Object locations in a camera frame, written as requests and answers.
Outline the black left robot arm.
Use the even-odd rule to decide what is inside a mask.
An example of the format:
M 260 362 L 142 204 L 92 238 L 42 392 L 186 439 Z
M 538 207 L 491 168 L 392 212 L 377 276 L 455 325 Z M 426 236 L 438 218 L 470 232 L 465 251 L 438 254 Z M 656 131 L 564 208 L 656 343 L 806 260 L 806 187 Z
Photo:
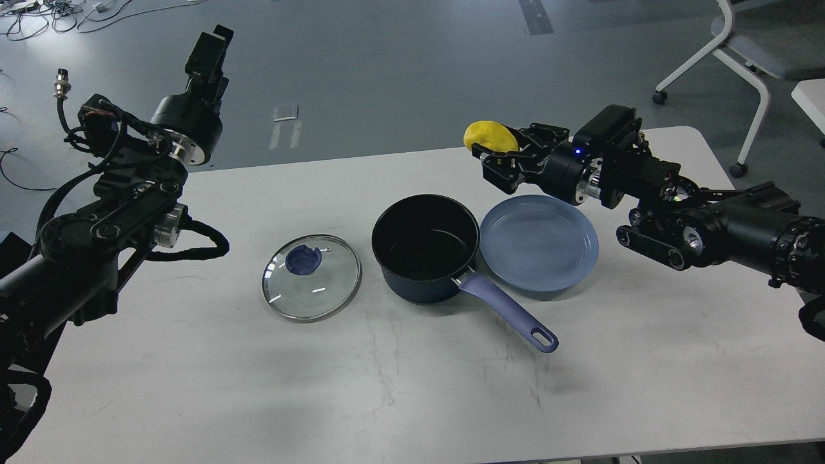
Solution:
M 180 203 L 188 170 L 210 160 L 229 85 L 223 64 L 235 33 L 200 34 L 185 65 L 185 91 L 163 98 L 143 121 L 95 94 L 70 128 L 68 71 L 54 79 L 65 141 L 100 158 L 57 188 L 39 215 L 29 259 L 2 278 L 2 462 L 19 451 L 45 414 L 52 387 L 44 367 L 66 323 L 115 314 L 122 288 L 144 262 L 212 260 L 227 238 Z

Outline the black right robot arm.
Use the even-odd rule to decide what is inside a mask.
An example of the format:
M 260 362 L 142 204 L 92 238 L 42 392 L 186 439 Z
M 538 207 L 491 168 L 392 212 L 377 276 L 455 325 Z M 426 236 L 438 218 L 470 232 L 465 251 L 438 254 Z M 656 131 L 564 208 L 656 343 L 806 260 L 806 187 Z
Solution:
M 710 189 L 681 175 L 680 164 L 655 157 L 636 110 L 610 104 L 580 130 L 495 121 L 467 126 L 463 143 L 483 178 L 506 194 L 531 183 L 579 206 L 588 197 L 615 209 L 637 199 L 616 231 L 627 249 L 677 271 L 736 262 L 814 295 L 799 309 L 802 329 L 823 340 L 824 222 L 801 215 L 801 203 L 772 182 Z

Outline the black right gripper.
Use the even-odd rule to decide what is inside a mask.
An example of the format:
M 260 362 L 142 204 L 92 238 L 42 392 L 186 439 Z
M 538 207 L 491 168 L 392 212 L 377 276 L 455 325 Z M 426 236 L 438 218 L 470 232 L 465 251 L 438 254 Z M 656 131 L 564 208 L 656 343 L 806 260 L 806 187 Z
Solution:
M 532 123 L 514 130 L 513 135 L 519 145 L 516 151 L 471 145 L 471 155 L 481 162 L 484 180 L 504 194 L 514 194 L 526 182 L 573 206 L 585 202 L 583 183 L 592 158 L 569 141 L 569 129 Z

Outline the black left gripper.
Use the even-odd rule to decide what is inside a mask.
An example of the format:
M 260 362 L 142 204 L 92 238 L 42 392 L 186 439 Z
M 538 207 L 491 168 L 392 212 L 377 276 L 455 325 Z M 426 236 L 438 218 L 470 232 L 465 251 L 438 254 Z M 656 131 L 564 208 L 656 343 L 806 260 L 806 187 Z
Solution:
M 188 164 L 202 166 L 210 161 L 223 132 L 219 112 L 229 79 L 223 64 L 235 32 L 216 24 L 212 32 L 200 33 L 185 65 L 186 90 L 162 98 L 152 124 L 175 135 L 177 144 L 189 153 Z

